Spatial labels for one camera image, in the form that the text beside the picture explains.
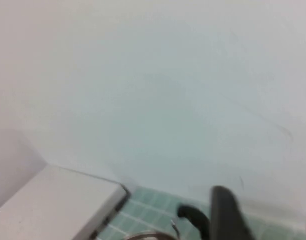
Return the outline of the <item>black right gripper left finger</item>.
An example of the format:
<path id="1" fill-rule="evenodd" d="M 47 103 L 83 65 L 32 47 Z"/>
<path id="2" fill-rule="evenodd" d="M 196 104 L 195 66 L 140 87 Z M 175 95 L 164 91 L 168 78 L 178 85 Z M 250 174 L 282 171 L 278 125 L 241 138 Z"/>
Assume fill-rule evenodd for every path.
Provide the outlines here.
<path id="1" fill-rule="evenodd" d="M 211 239 L 254 239 L 234 194 L 223 186 L 214 186 L 211 189 Z"/>

